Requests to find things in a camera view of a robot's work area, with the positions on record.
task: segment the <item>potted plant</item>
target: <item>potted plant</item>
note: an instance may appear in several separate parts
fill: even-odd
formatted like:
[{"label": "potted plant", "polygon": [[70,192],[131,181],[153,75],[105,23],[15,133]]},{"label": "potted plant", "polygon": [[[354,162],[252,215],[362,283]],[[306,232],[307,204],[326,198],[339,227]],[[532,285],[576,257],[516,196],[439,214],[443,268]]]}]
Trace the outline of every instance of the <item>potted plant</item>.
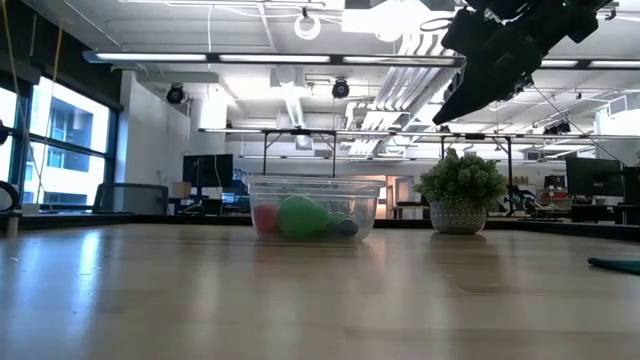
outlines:
[{"label": "potted plant", "polygon": [[430,204],[434,229],[446,234],[473,234],[487,220],[487,208],[506,194],[504,177],[495,161],[475,155],[458,157],[455,149],[429,172],[420,175],[415,191]]}]

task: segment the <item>clear plastic container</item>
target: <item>clear plastic container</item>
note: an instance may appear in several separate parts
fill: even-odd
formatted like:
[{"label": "clear plastic container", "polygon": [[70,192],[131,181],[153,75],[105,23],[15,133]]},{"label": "clear plastic container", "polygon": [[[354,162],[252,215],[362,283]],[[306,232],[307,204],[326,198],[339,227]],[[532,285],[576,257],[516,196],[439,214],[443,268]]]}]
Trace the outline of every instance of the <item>clear plastic container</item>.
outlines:
[{"label": "clear plastic container", "polygon": [[384,181],[284,176],[247,179],[253,227],[275,240],[364,239]]}]

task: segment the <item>office chair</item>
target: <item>office chair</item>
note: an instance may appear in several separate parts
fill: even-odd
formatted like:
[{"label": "office chair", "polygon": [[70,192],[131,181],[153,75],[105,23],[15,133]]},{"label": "office chair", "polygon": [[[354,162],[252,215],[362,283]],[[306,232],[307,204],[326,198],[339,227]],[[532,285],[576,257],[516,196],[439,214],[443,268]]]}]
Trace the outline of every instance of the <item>office chair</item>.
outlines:
[{"label": "office chair", "polygon": [[92,212],[167,215],[169,188],[162,185],[103,183],[98,186]]}]

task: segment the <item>red ball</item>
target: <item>red ball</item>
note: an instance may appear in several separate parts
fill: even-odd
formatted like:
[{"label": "red ball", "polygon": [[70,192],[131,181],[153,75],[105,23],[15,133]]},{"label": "red ball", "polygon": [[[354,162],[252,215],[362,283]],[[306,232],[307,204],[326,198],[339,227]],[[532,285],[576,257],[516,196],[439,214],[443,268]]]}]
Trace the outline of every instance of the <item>red ball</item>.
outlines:
[{"label": "red ball", "polygon": [[253,224],[263,235],[278,231],[278,206],[276,204],[260,204],[253,208]]}]

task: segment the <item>white pot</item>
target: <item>white pot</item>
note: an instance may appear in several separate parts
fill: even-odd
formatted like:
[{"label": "white pot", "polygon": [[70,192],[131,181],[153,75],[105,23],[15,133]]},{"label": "white pot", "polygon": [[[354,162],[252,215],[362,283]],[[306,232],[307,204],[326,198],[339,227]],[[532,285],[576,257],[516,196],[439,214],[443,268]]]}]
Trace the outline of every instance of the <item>white pot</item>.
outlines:
[{"label": "white pot", "polygon": [[487,211],[482,206],[443,206],[437,201],[429,204],[433,228],[443,234],[475,234],[487,222]]}]

